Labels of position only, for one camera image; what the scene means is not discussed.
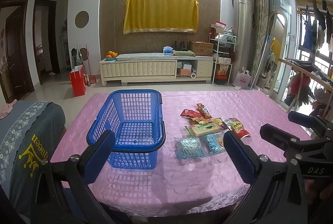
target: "red clothing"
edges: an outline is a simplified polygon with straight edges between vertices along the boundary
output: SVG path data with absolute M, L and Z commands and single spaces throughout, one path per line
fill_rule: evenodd
M 299 84 L 301 82 L 301 76 L 297 77 L 292 84 L 290 84 L 290 94 L 291 95 L 296 95 L 298 93 L 298 88 Z M 306 75 L 303 76 L 303 82 L 302 82 L 302 87 L 303 86 L 309 86 L 310 84 L 310 78 Z

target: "cabinet drawer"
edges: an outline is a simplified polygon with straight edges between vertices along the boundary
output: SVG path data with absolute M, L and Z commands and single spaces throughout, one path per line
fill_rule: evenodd
M 138 75 L 138 63 L 108 63 L 102 65 L 103 77 L 134 77 Z
M 175 62 L 138 62 L 138 76 L 174 76 Z
M 198 78 L 211 77 L 213 72 L 213 61 L 198 61 L 196 76 Z

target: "table covered with pink cloth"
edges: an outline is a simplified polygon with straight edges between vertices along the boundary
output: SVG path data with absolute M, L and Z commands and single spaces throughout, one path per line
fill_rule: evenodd
M 249 145 L 272 161 L 284 162 L 283 151 L 261 139 L 259 130 L 270 123 L 301 140 L 310 139 L 287 113 L 260 91 L 163 92 L 162 110 L 166 141 L 158 151 L 153 170 L 112 168 L 106 162 L 89 187 L 96 199 L 129 215 L 172 216 L 217 210 L 232 205 L 247 192 L 226 152 L 205 158 L 177 160 L 174 137 L 187 137 L 189 119 L 184 109 L 203 103 L 213 118 L 238 118 L 251 134 Z M 108 93 L 94 94 L 76 116 L 56 149 L 51 162 L 66 161 L 87 148 L 86 135 Z

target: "bowl of oranges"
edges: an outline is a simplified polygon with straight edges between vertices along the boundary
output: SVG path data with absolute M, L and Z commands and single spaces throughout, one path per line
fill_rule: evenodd
M 109 51 L 108 54 L 105 57 L 106 61 L 115 61 L 116 57 L 118 56 L 117 52 Z

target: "gold fringe trim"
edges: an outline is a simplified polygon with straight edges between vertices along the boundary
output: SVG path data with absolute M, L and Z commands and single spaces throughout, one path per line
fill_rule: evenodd
M 192 33 L 196 33 L 196 30 L 195 29 L 178 29 L 178 28 L 135 29 L 135 30 L 124 31 L 124 34 L 128 34 L 131 32 L 192 32 Z

